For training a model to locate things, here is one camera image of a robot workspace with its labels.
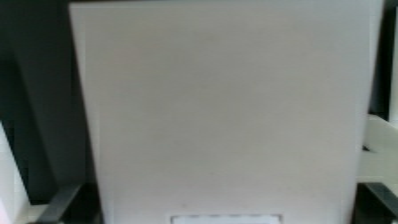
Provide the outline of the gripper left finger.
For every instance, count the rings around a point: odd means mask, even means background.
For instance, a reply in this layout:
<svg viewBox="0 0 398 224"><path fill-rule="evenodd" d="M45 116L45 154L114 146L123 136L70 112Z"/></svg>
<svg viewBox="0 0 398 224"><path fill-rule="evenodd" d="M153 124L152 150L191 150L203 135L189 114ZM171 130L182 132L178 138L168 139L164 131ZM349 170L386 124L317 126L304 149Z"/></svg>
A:
<svg viewBox="0 0 398 224"><path fill-rule="evenodd" d="M33 224L95 224L96 217L96 185L91 183L73 184L61 188Z"/></svg>

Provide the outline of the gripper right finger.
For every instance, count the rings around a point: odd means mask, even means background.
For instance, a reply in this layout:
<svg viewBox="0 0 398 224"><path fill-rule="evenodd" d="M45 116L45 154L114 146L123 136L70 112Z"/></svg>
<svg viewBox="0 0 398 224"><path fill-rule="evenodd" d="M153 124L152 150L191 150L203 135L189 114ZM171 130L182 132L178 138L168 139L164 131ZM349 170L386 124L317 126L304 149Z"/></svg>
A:
<svg viewBox="0 0 398 224"><path fill-rule="evenodd" d="M398 224L398 196L381 182L358 184L354 224Z"/></svg>

